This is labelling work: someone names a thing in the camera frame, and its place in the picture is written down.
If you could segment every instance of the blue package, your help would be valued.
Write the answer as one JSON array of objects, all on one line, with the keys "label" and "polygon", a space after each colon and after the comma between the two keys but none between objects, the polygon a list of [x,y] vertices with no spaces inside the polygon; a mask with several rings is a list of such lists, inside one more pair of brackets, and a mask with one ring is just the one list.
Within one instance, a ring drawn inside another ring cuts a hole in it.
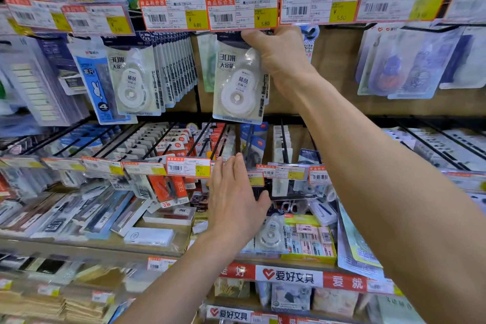
[{"label": "blue package", "polygon": [[99,38],[68,45],[81,73],[89,99],[100,124],[138,123],[137,116],[118,114],[115,93],[111,84],[108,58]]}]

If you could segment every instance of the hand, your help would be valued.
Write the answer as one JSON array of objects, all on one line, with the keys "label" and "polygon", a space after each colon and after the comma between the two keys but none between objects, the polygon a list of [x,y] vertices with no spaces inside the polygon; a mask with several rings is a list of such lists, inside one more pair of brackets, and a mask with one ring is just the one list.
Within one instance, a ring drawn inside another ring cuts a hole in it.
[{"label": "hand", "polygon": [[239,252],[258,232],[270,207],[268,191],[258,201],[251,189],[243,155],[230,157],[223,165],[216,160],[210,180],[208,231],[234,237]]},{"label": "hand", "polygon": [[318,75],[305,53],[302,32],[297,26],[280,26],[274,35],[257,30],[244,30],[241,37],[260,51],[261,63],[272,76],[280,93],[290,100],[299,84]]}]

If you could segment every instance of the black metal wire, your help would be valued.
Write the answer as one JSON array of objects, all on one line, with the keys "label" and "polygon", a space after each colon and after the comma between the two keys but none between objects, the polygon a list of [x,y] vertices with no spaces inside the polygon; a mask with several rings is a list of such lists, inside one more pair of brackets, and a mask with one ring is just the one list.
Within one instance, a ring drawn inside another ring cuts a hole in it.
[{"label": "black metal wire", "polygon": [[204,126],[204,129],[201,131],[201,133],[199,134],[199,136],[197,137],[197,140],[194,141],[194,143],[192,144],[191,148],[189,149],[189,151],[187,152],[186,156],[189,156],[192,151],[194,150],[194,148],[196,147],[196,144],[199,143],[199,140],[201,139],[201,137],[203,136],[204,132],[208,129],[208,127],[210,126],[211,122],[208,121],[206,123],[206,125]]},{"label": "black metal wire", "polygon": [[440,151],[438,151],[436,148],[434,148],[432,145],[430,145],[427,141],[424,141],[420,136],[418,136],[417,134],[413,133],[412,131],[410,131],[404,124],[402,124],[402,122],[400,122],[398,119],[395,119],[395,122],[397,122],[397,124],[405,131],[405,132],[408,132],[410,133],[413,137],[415,137],[418,141],[420,141],[421,143],[423,143],[426,147],[428,147],[430,150],[432,150],[433,152],[435,152],[437,155],[439,155],[442,159],[444,159],[445,161],[447,161],[449,164],[453,165],[455,168],[457,169],[461,169],[461,170],[470,170],[468,167],[466,167],[465,165],[463,164],[457,164],[455,163],[454,161],[452,161],[449,157],[447,157],[446,155],[444,155],[443,153],[441,153]]},{"label": "black metal wire", "polygon": [[219,145],[219,143],[220,143],[220,141],[221,141],[222,137],[224,137],[224,135],[225,135],[225,130],[226,130],[226,126],[227,126],[227,125],[228,125],[228,124],[227,124],[227,123],[225,123],[225,125],[224,125],[224,126],[223,126],[223,128],[222,128],[221,134],[220,134],[220,135],[219,135],[219,137],[218,137],[218,141],[216,141],[216,145],[214,145],[214,149],[213,149],[213,151],[212,151],[212,153],[211,153],[211,157],[210,157],[210,159],[211,159],[211,160],[212,160],[212,158],[214,157],[214,154],[215,154],[215,152],[216,152],[216,149],[218,148],[218,145]]}]

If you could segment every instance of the red heart logo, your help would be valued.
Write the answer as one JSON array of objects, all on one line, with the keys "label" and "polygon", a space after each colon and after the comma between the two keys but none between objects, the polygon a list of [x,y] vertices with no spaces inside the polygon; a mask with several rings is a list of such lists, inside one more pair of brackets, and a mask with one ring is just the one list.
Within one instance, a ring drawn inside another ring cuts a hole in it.
[{"label": "red heart logo", "polygon": [[275,275],[273,269],[264,269],[264,276],[270,280]]}]

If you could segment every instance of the stationery product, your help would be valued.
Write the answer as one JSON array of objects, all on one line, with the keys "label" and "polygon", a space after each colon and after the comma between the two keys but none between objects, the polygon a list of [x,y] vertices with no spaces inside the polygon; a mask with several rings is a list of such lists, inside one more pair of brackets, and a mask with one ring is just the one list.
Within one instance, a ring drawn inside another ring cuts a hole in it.
[{"label": "stationery product", "polygon": [[272,284],[272,311],[309,311],[312,288],[293,284]]},{"label": "stationery product", "polygon": [[145,214],[143,214],[143,220],[147,223],[191,225],[195,211],[195,207],[172,206],[159,209],[154,213],[146,211]]},{"label": "stationery product", "polygon": [[170,245],[174,234],[172,229],[132,227],[125,235],[124,242],[128,244],[167,247]]},{"label": "stationery product", "polygon": [[359,295],[360,293],[355,291],[316,288],[312,309],[352,318]]}]

